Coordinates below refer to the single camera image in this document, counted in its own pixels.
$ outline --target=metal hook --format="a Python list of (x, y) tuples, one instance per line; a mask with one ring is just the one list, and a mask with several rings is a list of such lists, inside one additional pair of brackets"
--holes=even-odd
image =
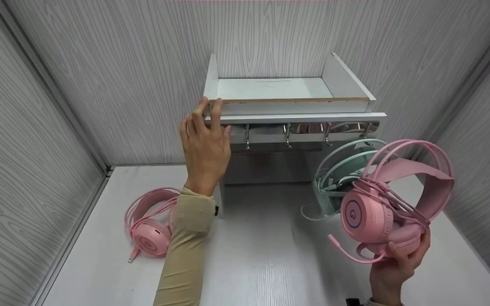
[(364, 129), (364, 132), (362, 132), (362, 134), (360, 134), (360, 137), (362, 138), (366, 138), (368, 136), (368, 132), (370, 131), (370, 126), (371, 126), (371, 122), (368, 122), (368, 125), (366, 125), (366, 128)]
[(329, 147), (332, 147), (332, 144), (328, 142), (328, 135), (330, 134), (330, 126), (332, 125), (331, 122), (328, 123), (328, 127), (325, 130), (325, 143)]
[(245, 137), (247, 137), (247, 140), (245, 141), (245, 145), (247, 145), (246, 148), (247, 150), (250, 150), (251, 147), (249, 147), (249, 124), (245, 126)]
[(371, 122), (368, 122), (368, 125), (366, 125), (366, 128), (364, 128), (364, 132), (362, 132), (362, 134), (360, 134), (360, 137), (366, 138), (368, 136), (368, 132), (370, 131), (371, 125), (372, 125)]
[(290, 149), (292, 148), (292, 145), (290, 145), (290, 142), (288, 140), (288, 138), (290, 137), (290, 123), (286, 124), (285, 134), (286, 134), (286, 146)]

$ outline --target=pink headphones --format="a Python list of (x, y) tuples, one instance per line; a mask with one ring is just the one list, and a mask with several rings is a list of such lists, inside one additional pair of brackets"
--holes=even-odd
[[(433, 155), (436, 169), (401, 158), (387, 162), (396, 151), (410, 145), (421, 145)], [(379, 162), (373, 173), (368, 175), (373, 162), (391, 147), (394, 148)], [(447, 174), (442, 172), (439, 155), (447, 167)], [(417, 206), (412, 207), (394, 193), (387, 183), (418, 173), (426, 174), (426, 179), (421, 198)], [(362, 177), (353, 183), (353, 189), (342, 200), (342, 225), (352, 239), (361, 242), (356, 252), (366, 261), (350, 256), (332, 235), (328, 235), (328, 238), (345, 255), (362, 264), (371, 264), (390, 257), (387, 244), (391, 241), (406, 254), (411, 254), (418, 248), (421, 234), (428, 229), (430, 221), (447, 204), (454, 182), (449, 158), (437, 145), (411, 139), (389, 143), (372, 156)], [(364, 248), (377, 256), (363, 256)]]
[[(173, 232), (173, 207), (177, 203), (180, 190), (175, 188), (158, 188), (134, 200), (124, 214), (124, 226), (134, 243), (134, 250), (130, 254), (128, 263), (136, 259), (142, 251), (151, 257), (164, 256), (168, 252), (171, 233)], [(145, 215), (147, 211), (159, 202), (162, 207), (154, 213)], [(165, 225), (151, 219), (169, 209), (169, 224)]]

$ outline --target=wall shelf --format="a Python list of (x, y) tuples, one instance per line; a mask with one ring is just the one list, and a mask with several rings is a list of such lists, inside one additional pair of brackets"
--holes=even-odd
[[(372, 112), (375, 97), (335, 53), (328, 54), (321, 77), (219, 78), (217, 67), (213, 54), (204, 96), (210, 110), (218, 97), (224, 100), (220, 122), (235, 127), (232, 143), (286, 142), (291, 148), (293, 142), (352, 141), (375, 137), (387, 117)], [(209, 113), (205, 120), (211, 123)], [(347, 124), (359, 128), (334, 129)]]
[(327, 56), (321, 77), (219, 78), (211, 56), (204, 95), (225, 103), (223, 115), (363, 113), (375, 97), (334, 53)]

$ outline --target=finger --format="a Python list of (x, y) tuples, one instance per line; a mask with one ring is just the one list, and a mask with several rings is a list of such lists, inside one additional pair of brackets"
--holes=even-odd
[(192, 112), (192, 120), (194, 120), (194, 126), (196, 126), (196, 132), (206, 132), (208, 128), (204, 123), (204, 110), (209, 105), (207, 97), (203, 97), (198, 107)]
[(188, 146), (188, 132), (186, 131), (186, 122), (189, 120), (189, 116), (186, 116), (181, 120), (181, 124), (179, 125), (179, 135), (181, 135), (181, 143), (183, 149), (186, 149)]
[(222, 99), (218, 98), (211, 111), (211, 130), (220, 131), (220, 113), (222, 112)]
[(422, 259), (430, 248), (430, 229), (426, 230), (421, 236), (421, 243), (414, 254), (411, 256), (410, 261), (414, 268), (418, 267), (422, 263)]
[(227, 154), (231, 154), (230, 132), (232, 132), (232, 126), (231, 125), (226, 126), (226, 128), (224, 128), (224, 132), (223, 132), (223, 143), (224, 143), (224, 152)]
[(389, 250), (391, 254), (393, 254), (394, 259), (398, 261), (398, 268), (402, 273), (405, 274), (411, 274), (409, 275), (410, 277), (413, 275), (413, 267), (410, 262), (410, 259), (408, 258), (408, 255), (406, 255), (401, 248), (399, 248), (394, 242), (389, 243)]
[(194, 125), (194, 122), (192, 121), (192, 116), (188, 116), (188, 119), (186, 120), (186, 129), (188, 130), (188, 137), (194, 137), (196, 136), (196, 126)]

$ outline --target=sleeve cuff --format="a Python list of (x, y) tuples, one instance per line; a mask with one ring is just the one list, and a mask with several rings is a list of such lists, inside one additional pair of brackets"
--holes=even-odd
[(374, 302), (374, 301), (373, 301), (373, 299), (372, 299), (372, 298), (370, 298), (370, 299), (369, 299), (369, 300), (366, 302), (366, 304), (364, 304), (364, 306), (386, 306), (386, 305), (376, 303), (376, 302)]
[(207, 234), (213, 223), (214, 196), (205, 196), (183, 188), (175, 207), (175, 230)]

